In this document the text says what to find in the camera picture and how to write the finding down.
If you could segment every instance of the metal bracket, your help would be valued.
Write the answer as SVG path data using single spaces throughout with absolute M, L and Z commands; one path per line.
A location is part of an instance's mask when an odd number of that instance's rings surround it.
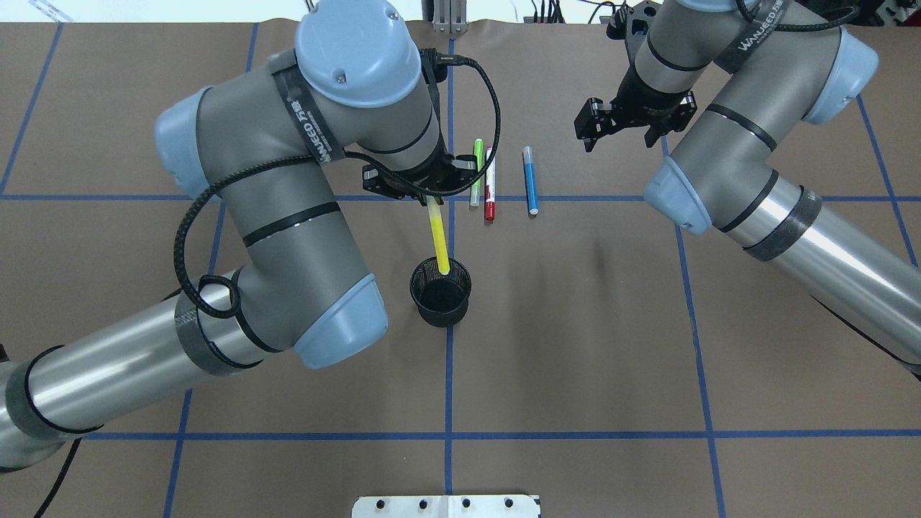
M 432 28 L 441 34 L 463 34 L 467 32 L 467 0 L 422 0 L 423 14 L 432 22 Z
M 653 147 L 660 137 L 669 132 L 681 132 L 687 128 L 688 123 L 697 112 L 697 101 L 694 93 L 688 90 L 687 95 L 675 108 L 669 117 L 663 121 L 646 121 L 631 116 L 624 106 L 617 102 L 604 102 L 597 97 L 589 98 L 582 105 L 582 110 L 573 121 L 576 128 L 576 138 L 585 145 L 586 153 L 595 148 L 598 139 L 625 129 L 649 125 L 644 135 L 646 147 Z
M 363 497 L 352 507 L 352 518 L 540 518 L 536 495 L 469 495 Z

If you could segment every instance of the silver arm tube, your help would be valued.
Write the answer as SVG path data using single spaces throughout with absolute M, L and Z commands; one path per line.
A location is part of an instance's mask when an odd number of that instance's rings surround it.
M 308 22 L 316 16 L 326 17 L 312 22 L 323 26 L 316 33 L 333 27 L 345 36 L 361 32 L 356 21 L 370 17 L 366 35 L 377 30 L 386 44 L 367 42 L 372 48 L 359 57 L 400 54 L 381 73 L 390 94 L 379 94 L 387 91 L 376 89 L 374 77 L 366 77 L 371 90 L 345 92 L 353 99 L 385 100 L 377 106 L 343 104 L 311 92 L 315 115 L 332 131 L 328 136 L 343 147 L 357 143 L 374 150 L 395 171 L 425 170 L 432 157 L 445 152 L 444 141 L 402 19 L 381 0 L 324 0 L 323 9 L 308 15 L 299 30 L 310 35 Z M 328 52 L 304 54 L 335 57 L 340 40 L 330 38 Z M 405 59 L 413 56 L 415 61 Z M 294 52 L 282 57 L 294 63 Z M 344 63 L 350 59 L 355 57 L 346 56 Z M 352 66 L 342 72 L 343 82 L 348 77 L 360 83 L 368 67 Z M 394 83 L 395 76 L 403 82 Z M 306 83 L 301 88 L 313 90 Z M 339 91 L 338 85 L 330 88 Z M 199 185 L 193 196 L 235 171 L 308 149 L 267 67 L 203 90 L 167 114 L 161 116 L 165 122 L 157 121 L 160 157 L 183 188 Z M 238 374 L 274 353 L 293 347 L 319 368 L 383 335 L 383 300 L 320 166 L 276 168 L 231 184 L 220 195 L 251 258 L 251 265 L 227 275 L 239 288 L 241 312 L 213 318 L 183 294 L 31 361 L 0 364 L 5 387 L 0 473 L 33 465 L 109 419 L 197 383 Z M 207 285 L 202 296 L 218 310 L 231 307 L 231 294 L 222 286 Z
M 791 4 L 783 21 L 823 20 Z M 716 59 L 742 23 L 735 11 L 703 13 L 669 1 L 647 42 L 666 61 L 692 67 Z M 839 29 L 773 33 L 670 158 L 714 227 L 797 279 L 836 316 L 921 374 L 921 272 L 765 163 L 831 81 L 843 38 L 849 37 Z M 637 53 L 636 71 L 651 87 L 681 91 L 699 76 L 651 65 L 643 57 L 647 47 Z

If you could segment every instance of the wire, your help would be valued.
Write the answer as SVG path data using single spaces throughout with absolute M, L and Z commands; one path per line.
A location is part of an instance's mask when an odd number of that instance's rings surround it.
M 515 6 L 515 0 L 508 0 L 508 3 L 512 6 L 512 10 L 515 11 L 515 21 L 521 21 L 518 16 L 518 7 Z
M 41 518 L 48 507 L 52 504 L 54 497 L 57 496 L 58 489 L 61 488 L 61 484 L 64 483 L 64 478 L 67 477 L 67 470 L 70 469 L 70 464 L 74 462 L 74 456 L 76 455 L 76 449 L 80 447 L 80 442 L 83 441 L 83 438 L 75 440 L 70 445 L 70 451 L 67 452 L 67 458 L 64 459 L 64 464 L 61 466 L 61 471 L 58 472 L 58 478 L 54 480 L 54 485 L 52 490 L 48 492 L 48 496 L 45 497 L 45 501 L 41 503 L 41 507 L 35 512 L 35 518 Z
M 754 21 L 754 13 L 750 11 L 749 8 L 745 5 L 745 0 L 736 0 L 736 7 L 739 9 L 739 13 L 742 14 L 742 17 L 745 18 L 745 21 L 749 23 Z M 847 10 L 849 12 L 842 15 L 838 19 L 834 19 L 825 23 L 816 23 L 812 25 L 780 23 L 777 24 L 777 27 L 775 27 L 774 30 L 778 32 L 818 32 L 820 30 L 834 29 L 835 27 L 844 25 L 860 14 L 860 8 L 857 6 L 839 7 L 832 10 L 831 12 L 834 13 L 841 10 Z
M 185 293 L 185 296 L 192 301 L 192 304 L 194 304 L 196 308 L 205 314 L 221 319 L 233 318 L 240 313 L 239 289 L 235 284 L 223 277 L 202 277 L 206 283 L 220 284 L 230 291 L 230 309 L 218 310 L 218 308 L 215 308 L 211 304 L 204 301 L 201 291 L 199 291 L 199 289 L 196 288 L 195 285 L 192 284 L 192 281 L 189 279 L 189 272 L 185 266 L 185 242 L 189 235 L 189 229 L 192 227 L 195 218 L 197 218 L 199 213 L 202 212 L 204 205 L 207 204 L 208 200 L 210 200 L 211 197 L 217 194 L 217 192 L 221 189 L 231 185 L 232 183 L 249 178 L 254 174 L 259 174 L 260 172 L 266 172 L 280 167 L 312 161 L 316 160 L 311 155 L 297 155 L 295 157 L 288 157 L 286 159 L 270 160 L 262 164 L 244 169 L 243 171 L 235 172 L 230 176 L 227 176 L 221 180 L 218 180 L 217 182 L 208 185 L 208 188 L 199 194 L 197 198 L 195 198 L 195 201 L 192 202 L 192 206 L 190 206 L 189 210 L 186 211 L 185 216 L 182 218 L 182 221 L 179 224 L 179 227 L 176 229 L 176 239 L 173 242 L 173 271 L 176 272 L 176 279 L 179 280 L 180 289 L 183 293 Z
M 616 5 L 614 4 L 614 2 L 601 2 L 601 3 L 599 3 L 599 4 L 595 4 L 595 10 L 591 12 L 591 16 L 589 17 L 589 24 L 591 24 L 592 20 L 595 19 L 595 15 L 598 14 L 598 10 L 601 9 L 602 7 L 604 7 L 604 6 L 610 6 L 610 7 L 611 7 L 611 16 L 614 16 L 614 13 L 617 12 L 617 7 L 619 7 L 619 6 L 616 6 Z
M 556 0 L 556 21 L 566 23 L 566 18 L 563 18 L 563 9 L 560 7 L 560 0 Z
M 483 82 L 486 85 L 486 89 L 489 90 L 489 97 L 492 99 L 493 111 L 495 112 L 495 133 L 493 134 L 493 153 L 489 155 L 488 157 L 486 157 L 486 160 L 483 163 L 483 167 L 479 171 L 477 171 L 477 173 L 473 176 L 473 178 L 471 178 L 464 185 L 456 189 L 451 189 L 449 191 L 434 191 L 432 189 L 428 189 L 428 188 L 425 188 L 425 187 L 422 187 L 420 185 L 413 183 L 411 180 L 402 177 L 400 174 L 396 172 L 391 171 L 384 164 L 380 163 L 376 159 L 369 157 L 368 155 L 365 155 L 363 153 L 358 153 L 355 151 L 345 151 L 345 155 L 352 159 L 364 160 L 365 162 L 377 168 L 378 172 L 384 177 L 389 178 L 394 182 L 406 185 L 407 187 L 416 191 L 419 194 L 425 194 L 428 196 L 451 196 L 454 194 L 462 193 L 466 191 L 467 189 L 470 189 L 471 186 L 474 183 L 476 183 L 476 181 L 479 180 L 486 173 L 486 170 L 489 168 L 489 164 L 493 163 L 493 159 L 496 153 L 498 152 L 499 134 L 501 132 L 501 127 L 502 127 L 502 113 L 499 110 L 499 98 L 495 94 L 493 83 L 489 80 L 489 76 L 486 75 L 486 71 L 483 70 L 483 68 L 480 66 L 479 63 L 477 63 L 475 60 L 469 57 L 464 57 L 460 55 L 457 55 L 455 57 L 459 58 L 457 60 L 456 65 L 469 66 L 480 74 L 480 78 L 483 79 Z
M 352 159 L 362 159 L 365 162 L 371 164 L 377 168 L 378 172 L 393 180 L 408 186 L 413 191 L 416 191 L 419 194 L 425 194 L 430 196 L 450 196 L 453 194 L 458 194 L 470 187 L 480 179 L 486 173 L 486 169 L 489 168 L 489 165 L 493 163 L 496 152 L 499 149 L 499 133 L 501 131 L 502 125 L 502 115 L 499 110 L 499 99 L 495 94 L 495 89 L 493 88 L 493 83 L 489 80 L 489 76 L 486 74 L 486 71 L 480 66 L 479 63 L 474 61 L 469 57 L 464 57 L 460 55 L 451 56 L 454 58 L 454 63 L 452 65 L 464 65 L 469 66 L 477 71 L 480 74 L 480 77 L 483 79 L 486 89 L 489 90 L 489 97 L 493 101 L 493 110 L 495 111 L 495 134 L 493 135 L 493 153 L 486 158 L 486 161 L 483 164 L 483 168 L 480 169 L 476 175 L 473 176 L 468 182 L 463 186 L 457 189 L 450 191 L 433 191 L 427 189 L 420 185 L 416 185 L 412 181 L 402 177 L 396 172 L 391 171 L 387 166 L 380 163 L 376 159 L 371 158 L 368 155 L 363 153 L 358 153 L 355 151 L 345 151 L 345 155 L 348 158 Z M 270 171 L 280 167 L 287 167 L 307 162 L 315 162 L 316 160 L 311 155 L 297 155 L 294 157 L 288 157 L 285 159 L 275 159 L 270 160 L 252 167 L 249 167 L 245 170 L 235 172 L 217 182 L 211 183 L 208 185 L 208 188 L 205 189 L 195 200 L 192 202 L 192 206 L 186 211 L 185 216 L 182 218 L 182 221 L 179 224 L 179 227 L 176 229 L 176 239 L 173 241 L 173 271 L 176 273 L 176 279 L 179 281 L 180 289 L 182 293 L 198 308 L 200 311 L 205 314 L 212 316 L 214 318 L 227 319 L 236 317 L 241 313 L 240 308 L 240 296 L 239 288 L 236 284 L 227 280 L 221 276 L 202 276 L 199 280 L 199 287 L 197 288 L 192 280 L 189 278 L 189 272 L 185 264 L 185 243 L 189 236 L 189 229 L 192 227 L 193 222 L 198 215 L 202 212 L 205 204 L 208 203 L 208 200 L 217 194 L 221 189 L 231 185 L 232 183 L 239 182 L 240 180 L 245 180 L 250 178 L 255 174 L 261 172 Z M 226 310 L 218 310 L 218 308 L 207 303 L 202 298 L 201 287 L 205 284 L 219 284 L 229 291 L 230 294 L 230 308 Z

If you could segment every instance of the blue tape line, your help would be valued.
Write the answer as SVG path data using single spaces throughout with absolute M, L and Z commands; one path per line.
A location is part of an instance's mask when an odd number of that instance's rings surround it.
M 823 196 L 826 202 L 888 202 L 889 196 Z
M 19 153 L 19 146 L 22 145 L 22 139 L 26 136 L 26 128 L 29 127 L 29 120 L 32 118 L 32 111 L 35 110 L 35 102 L 39 99 L 41 86 L 48 76 L 48 68 L 51 67 L 54 51 L 57 49 L 58 41 L 61 40 L 61 32 L 64 31 L 64 24 L 59 23 L 57 30 L 54 32 L 52 46 L 48 49 L 48 55 L 45 56 L 45 64 L 41 66 L 39 80 L 32 91 L 32 98 L 29 99 L 29 106 L 26 108 L 26 115 L 22 118 L 22 124 L 19 125 L 19 133 L 16 135 L 16 142 L 13 144 L 13 150 L 9 154 L 9 160 L 6 162 L 6 169 L 3 173 L 3 179 L 0 180 L 0 194 L 6 190 L 6 184 L 9 182 L 9 175 L 13 172 L 13 165 L 16 164 L 16 155 Z
M 452 431 L 452 441 L 621 441 L 707 439 L 704 430 L 674 431 Z M 921 437 L 921 429 L 855 430 L 716 430 L 715 439 L 798 439 L 804 437 Z M 145 431 L 95 431 L 87 441 L 176 441 L 178 433 Z M 186 432 L 188 441 L 444 441 L 441 431 L 394 432 Z
M 454 53 L 454 39 L 448 40 L 448 53 Z M 454 153 L 454 70 L 448 67 L 448 153 Z M 448 201 L 448 256 L 454 256 L 454 200 Z M 451 480 L 454 428 L 454 328 L 445 331 L 445 494 L 453 492 Z
M 162 431 L 94 431 L 87 441 L 176 441 L 178 433 Z
M 252 24 L 252 33 L 250 34 L 250 51 L 246 55 L 246 71 L 252 70 L 252 55 L 256 53 L 256 39 L 259 38 L 259 22 Z
M 184 444 L 183 435 L 185 427 L 189 422 L 189 406 L 192 405 L 192 389 L 185 391 L 185 398 L 182 400 L 182 414 L 179 420 L 179 433 L 176 437 L 176 450 L 173 452 L 173 464 L 169 470 L 169 486 L 167 487 L 167 499 L 163 504 L 163 518 L 169 518 L 172 514 L 173 497 L 176 495 L 176 482 L 179 480 L 179 465 L 182 459 L 182 445 Z
M 619 441 L 627 439 L 706 439 L 706 431 L 459 431 L 456 441 Z
M 906 430 L 725 430 L 717 439 L 796 439 L 799 437 L 921 437 L 921 429 Z
M 454 440 L 454 327 L 447 330 L 445 347 L 445 494 L 453 494 L 453 448 Z
M 186 433 L 186 441 L 442 441 L 440 431 Z
M 252 33 L 250 34 L 250 49 L 246 56 L 245 72 L 250 72 L 252 68 L 252 56 L 256 49 L 256 39 L 259 36 L 259 23 L 252 24 Z M 217 212 L 217 223 L 215 224 L 215 236 L 211 242 L 211 257 L 208 263 L 208 274 L 214 274 L 217 264 L 217 253 L 221 245 L 221 233 L 224 230 L 224 217 L 227 213 L 227 207 L 221 203 Z M 179 478 L 179 467 L 182 461 L 182 445 L 185 443 L 185 430 L 189 422 L 189 408 L 192 406 L 192 389 L 185 391 L 185 399 L 182 402 L 182 413 L 179 421 L 179 433 L 176 438 L 176 451 L 173 454 L 173 466 L 169 471 L 169 487 L 167 489 L 166 503 L 163 505 L 163 518 L 169 518 L 172 514 L 173 497 L 176 494 L 176 481 Z
M 688 315 L 691 317 L 691 330 L 694 335 L 694 358 L 697 364 L 697 383 L 700 387 L 701 405 L 704 408 L 704 424 L 707 433 L 707 448 L 710 451 L 710 469 L 713 472 L 713 488 L 717 497 L 717 512 L 720 518 L 726 518 L 726 503 L 723 499 L 722 477 L 719 475 L 719 458 L 717 456 L 717 441 L 713 435 L 713 419 L 710 414 L 710 397 L 706 390 L 706 375 L 704 373 L 704 355 L 700 349 L 700 334 L 697 330 L 697 314 L 694 311 L 694 294 L 691 291 L 691 276 L 688 273 L 687 255 L 684 252 L 684 238 L 682 231 L 675 226 L 675 237 L 678 241 L 678 255 L 682 264 L 682 281 L 684 283 L 684 297 L 687 301 Z
M 911 260 L 912 265 L 918 266 L 918 260 L 917 257 L 915 257 L 915 249 L 912 247 L 912 240 L 908 237 L 908 230 L 905 228 L 904 220 L 902 220 L 902 211 L 899 209 L 899 203 L 895 199 L 895 191 L 892 189 L 892 182 L 889 179 L 889 172 L 886 171 L 886 164 L 882 160 L 882 152 L 876 140 L 876 133 L 873 132 L 873 124 L 869 121 L 867 107 L 864 106 L 863 97 L 860 94 L 857 94 L 857 106 L 860 107 L 860 115 L 863 116 L 864 125 L 867 127 L 869 142 L 873 146 L 873 153 L 876 155 L 876 161 L 880 164 L 882 181 L 886 184 L 886 192 L 889 193 L 889 200 L 892 202 L 892 212 L 895 213 L 895 219 L 899 222 L 899 230 L 902 232 L 902 239 L 905 241 L 905 250 L 908 251 L 908 258 Z
M 227 213 L 227 206 L 221 202 L 221 207 L 217 210 L 217 224 L 215 225 L 215 237 L 211 241 L 211 259 L 208 261 L 208 275 L 215 273 L 217 266 L 217 252 L 221 247 L 221 233 L 224 231 L 224 216 Z

